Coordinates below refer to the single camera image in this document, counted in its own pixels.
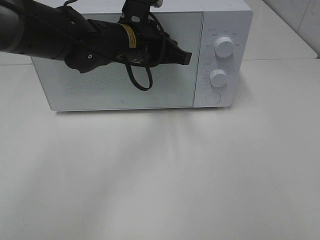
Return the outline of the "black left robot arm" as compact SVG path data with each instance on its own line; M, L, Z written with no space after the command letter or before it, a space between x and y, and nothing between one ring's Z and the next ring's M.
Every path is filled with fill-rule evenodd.
M51 7L34 0L0 3L2 52L63 61L80 73L110 63L153 68L188 65L192 54L178 47L150 9L153 0L127 0L117 22L86 19L66 1Z

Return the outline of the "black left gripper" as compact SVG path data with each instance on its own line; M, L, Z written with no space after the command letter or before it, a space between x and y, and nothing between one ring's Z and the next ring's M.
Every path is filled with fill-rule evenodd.
M164 31L160 23L150 21L150 24L156 30L158 38L148 40L142 57L137 62L143 67L154 67L160 64L189 65L192 53L179 48L178 42Z

